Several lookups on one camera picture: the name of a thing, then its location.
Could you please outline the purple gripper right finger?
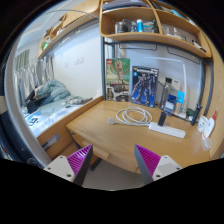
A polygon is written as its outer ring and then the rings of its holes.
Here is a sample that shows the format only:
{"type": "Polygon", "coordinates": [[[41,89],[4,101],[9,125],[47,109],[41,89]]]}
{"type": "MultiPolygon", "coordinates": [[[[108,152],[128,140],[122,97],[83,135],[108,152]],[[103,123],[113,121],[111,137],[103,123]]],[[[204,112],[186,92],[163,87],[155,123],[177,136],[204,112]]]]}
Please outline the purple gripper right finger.
{"type": "Polygon", "coordinates": [[[182,169],[168,155],[159,156],[139,145],[135,146],[134,155],[145,185],[182,169]]]}

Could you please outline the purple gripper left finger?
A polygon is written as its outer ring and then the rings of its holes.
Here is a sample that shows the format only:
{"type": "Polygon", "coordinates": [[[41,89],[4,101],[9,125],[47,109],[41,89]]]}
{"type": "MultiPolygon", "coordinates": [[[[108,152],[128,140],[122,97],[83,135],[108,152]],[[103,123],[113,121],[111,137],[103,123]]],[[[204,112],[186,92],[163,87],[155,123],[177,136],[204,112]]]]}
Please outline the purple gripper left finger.
{"type": "Polygon", "coordinates": [[[93,146],[88,145],[69,156],[58,156],[44,170],[81,186],[92,156],[93,146]]]}

